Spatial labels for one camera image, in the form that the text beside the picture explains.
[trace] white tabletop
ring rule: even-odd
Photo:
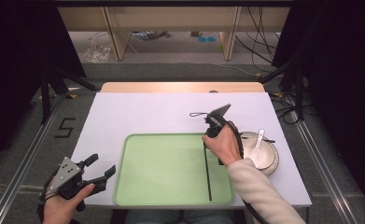
[[[293,206],[312,204],[288,143],[274,112],[269,95],[265,92],[248,93],[116,93],[98,92],[89,116],[80,134],[72,161],[87,159],[98,153],[99,160],[85,169],[83,179],[90,180],[104,174],[116,164],[117,172],[109,178],[106,190],[85,200],[87,205],[124,208],[115,204],[114,189],[118,178],[119,162],[124,140],[132,133],[204,133],[208,124],[204,116],[190,117],[192,112],[210,112],[231,104],[224,116],[232,120],[240,132],[265,130],[265,136],[274,140],[279,165],[269,176],[278,192]],[[235,208],[245,207],[235,194],[227,205],[178,208]]]

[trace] black rod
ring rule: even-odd
[[[212,194],[211,194],[211,182],[209,181],[209,172],[208,172],[208,160],[206,158],[206,145],[204,143],[204,158],[205,158],[205,171],[207,175],[207,186],[208,186],[208,199],[212,202]]]

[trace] white sleeve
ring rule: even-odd
[[[240,197],[250,203],[266,222],[305,223],[296,210],[277,192],[269,178],[254,167],[251,159],[230,164],[227,172]]]

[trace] human hand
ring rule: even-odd
[[[94,189],[94,184],[89,184],[70,200],[66,200],[60,195],[50,196],[45,203],[43,223],[63,224],[69,223],[74,216],[77,205],[90,195]]]
[[[241,160],[237,139],[234,135],[232,128],[227,123],[220,130],[219,134],[215,138],[210,138],[208,135],[203,135],[203,141],[208,148],[216,155],[224,165],[229,166],[235,161]]]

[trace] light green tray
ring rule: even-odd
[[[119,205],[226,204],[233,199],[226,168],[206,151],[202,133],[132,134],[126,138],[115,190]]]

